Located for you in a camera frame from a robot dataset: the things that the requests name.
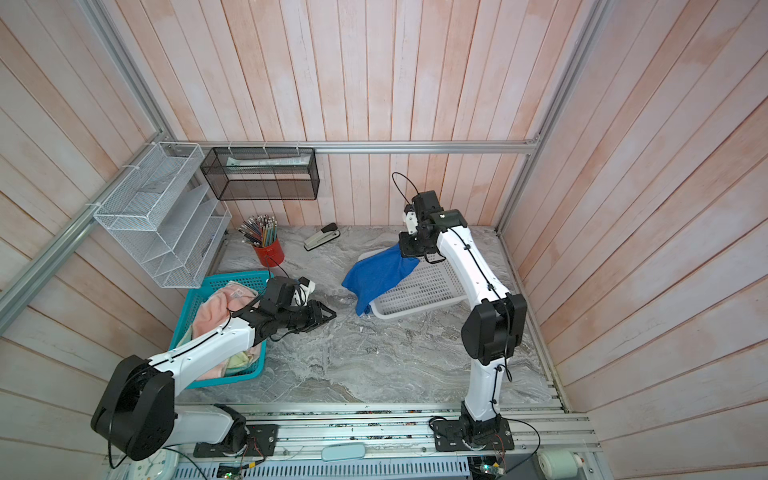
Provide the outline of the white plastic basket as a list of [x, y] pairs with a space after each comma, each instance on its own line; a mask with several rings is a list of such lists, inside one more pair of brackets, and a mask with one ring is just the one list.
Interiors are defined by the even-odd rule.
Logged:
[[448, 262], [429, 263], [420, 259], [407, 277], [373, 299], [367, 312], [383, 320], [394, 320], [466, 300], [458, 275]]

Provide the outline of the blue towel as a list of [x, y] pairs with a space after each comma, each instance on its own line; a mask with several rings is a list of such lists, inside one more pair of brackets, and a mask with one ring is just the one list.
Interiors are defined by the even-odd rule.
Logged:
[[358, 261], [342, 281], [357, 298], [356, 314], [367, 314], [374, 300], [395, 288], [419, 263], [416, 257], [403, 257], [399, 244]]

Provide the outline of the pink towel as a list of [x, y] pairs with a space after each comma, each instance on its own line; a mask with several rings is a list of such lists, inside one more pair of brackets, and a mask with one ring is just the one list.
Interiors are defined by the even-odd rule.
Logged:
[[[242, 309], [249, 302], [257, 299], [259, 294], [238, 282], [229, 281], [226, 286], [218, 289], [211, 295], [198, 309], [192, 326], [188, 328], [182, 337], [182, 342], [195, 340], [198, 337], [222, 326], [229, 319], [230, 314]], [[261, 356], [261, 347], [255, 346], [246, 351], [251, 351], [254, 355]], [[226, 367], [226, 361], [216, 365], [198, 380], [212, 380], [223, 377]]]

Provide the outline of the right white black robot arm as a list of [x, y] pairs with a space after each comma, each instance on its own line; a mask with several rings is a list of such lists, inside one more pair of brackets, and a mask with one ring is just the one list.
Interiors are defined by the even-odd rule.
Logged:
[[440, 452], [512, 449], [509, 422], [499, 412], [499, 402], [507, 361], [522, 341], [526, 300], [498, 280], [463, 215], [443, 209], [435, 192], [416, 194], [404, 209], [404, 221], [408, 230], [399, 235], [401, 255], [442, 257], [457, 275], [471, 308], [461, 329], [462, 344], [472, 359], [468, 392], [458, 419], [436, 416], [428, 421], [435, 447]]

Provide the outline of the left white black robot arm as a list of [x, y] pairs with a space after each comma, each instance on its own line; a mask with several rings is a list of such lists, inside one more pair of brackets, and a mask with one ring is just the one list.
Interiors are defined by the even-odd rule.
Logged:
[[115, 368], [92, 415], [91, 429], [128, 458], [144, 460], [184, 444], [208, 444], [224, 456], [249, 448], [245, 417], [223, 404], [179, 407], [176, 398], [239, 354], [278, 332], [308, 333], [337, 314], [312, 298], [305, 277], [273, 277], [257, 293], [230, 282], [204, 303], [189, 341], [148, 359], [131, 355]]

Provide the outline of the teal plastic basket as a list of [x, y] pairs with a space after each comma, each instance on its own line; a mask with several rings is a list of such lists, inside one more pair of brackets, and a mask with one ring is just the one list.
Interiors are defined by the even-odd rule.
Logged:
[[[235, 272], [206, 277], [200, 288], [192, 289], [188, 292], [180, 319], [175, 327], [170, 347], [175, 348], [178, 344], [184, 343], [184, 334], [192, 325], [199, 307], [207, 301], [211, 295], [220, 288], [226, 286], [230, 281], [240, 283], [250, 288], [252, 291], [262, 294], [265, 291], [267, 281], [270, 278], [271, 273], [269, 271]], [[259, 345], [259, 353], [247, 368], [241, 369], [238, 372], [229, 372], [223, 377], [192, 382], [188, 386], [188, 389], [228, 385], [257, 378], [264, 370], [267, 345], [268, 342], [266, 340]]]

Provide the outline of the red pencil cup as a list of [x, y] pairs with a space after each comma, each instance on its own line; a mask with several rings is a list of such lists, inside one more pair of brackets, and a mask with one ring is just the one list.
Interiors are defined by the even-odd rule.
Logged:
[[279, 240], [275, 240], [267, 246], [255, 243], [253, 245], [253, 249], [259, 262], [266, 268], [278, 267], [283, 263], [285, 259], [285, 255]]

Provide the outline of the pale green towel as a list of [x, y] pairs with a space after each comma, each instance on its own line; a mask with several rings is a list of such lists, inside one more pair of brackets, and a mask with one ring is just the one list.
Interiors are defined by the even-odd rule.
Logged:
[[251, 351], [239, 352], [227, 360], [224, 375], [233, 376], [239, 374], [250, 368], [258, 358], [259, 355], [254, 355]]

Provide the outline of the black grey stapler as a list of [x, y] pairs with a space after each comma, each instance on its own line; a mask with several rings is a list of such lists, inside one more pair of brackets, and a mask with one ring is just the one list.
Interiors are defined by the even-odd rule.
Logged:
[[340, 231], [335, 222], [323, 226], [320, 230], [304, 240], [303, 246], [306, 251], [312, 251], [325, 245], [340, 236]]

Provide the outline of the coloured pencils bunch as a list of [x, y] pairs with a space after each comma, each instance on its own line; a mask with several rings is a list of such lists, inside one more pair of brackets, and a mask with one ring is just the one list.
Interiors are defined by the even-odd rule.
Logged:
[[251, 216], [244, 220], [238, 231], [252, 245], [258, 248], [271, 246], [278, 240], [277, 220], [272, 215]]

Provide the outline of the white analog clock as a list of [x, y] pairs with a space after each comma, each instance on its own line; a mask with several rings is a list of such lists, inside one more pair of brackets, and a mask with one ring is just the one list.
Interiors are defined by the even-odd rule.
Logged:
[[171, 480], [174, 478], [180, 455], [170, 449], [162, 449], [129, 467], [127, 480]]

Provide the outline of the white tape roll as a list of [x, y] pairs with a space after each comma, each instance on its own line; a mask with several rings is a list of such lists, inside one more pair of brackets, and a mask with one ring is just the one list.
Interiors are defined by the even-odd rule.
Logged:
[[546, 480], [576, 479], [585, 464], [580, 455], [568, 450], [543, 450], [537, 460]]

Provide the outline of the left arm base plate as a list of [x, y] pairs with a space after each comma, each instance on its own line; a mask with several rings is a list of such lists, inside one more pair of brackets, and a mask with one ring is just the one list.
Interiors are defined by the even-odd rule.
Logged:
[[235, 424], [221, 442], [197, 443], [193, 455], [196, 458], [269, 457], [274, 454], [278, 432], [276, 424]]

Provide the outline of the black mesh wall basket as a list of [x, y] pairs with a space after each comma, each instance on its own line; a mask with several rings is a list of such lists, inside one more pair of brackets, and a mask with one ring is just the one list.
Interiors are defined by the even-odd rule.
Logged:
[[310, 201], [320, 186], [315, 151], [300, 147], [214, 147], [201, 171], [220, 200]]

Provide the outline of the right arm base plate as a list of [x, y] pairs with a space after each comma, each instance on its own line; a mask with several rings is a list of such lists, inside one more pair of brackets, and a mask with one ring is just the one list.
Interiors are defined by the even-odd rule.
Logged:
[[435, 416], [428, 420], [438, 452], [497, 450], [502, 453], [515, 448], [508, 423], [500, 416], [487, 421], [469, 417], [449, 420]]

